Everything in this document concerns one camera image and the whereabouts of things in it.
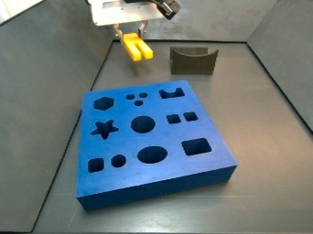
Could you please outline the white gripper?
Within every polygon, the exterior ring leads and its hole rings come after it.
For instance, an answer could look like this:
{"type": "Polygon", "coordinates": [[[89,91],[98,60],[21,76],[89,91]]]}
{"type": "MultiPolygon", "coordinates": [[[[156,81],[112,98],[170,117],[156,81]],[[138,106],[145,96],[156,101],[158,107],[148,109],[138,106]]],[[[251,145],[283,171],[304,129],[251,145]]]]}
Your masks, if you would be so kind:
{"type": "Polygon", "coordinates": [[[124,38],[121,24],[142,21],[138,28],[140,37],[145,37],[149,20],[164,18],[157,5],[150,2],[130,3],[124,0],[89,0],[93,21],[98,26],[114,25],[116,36],[124,38]]]}

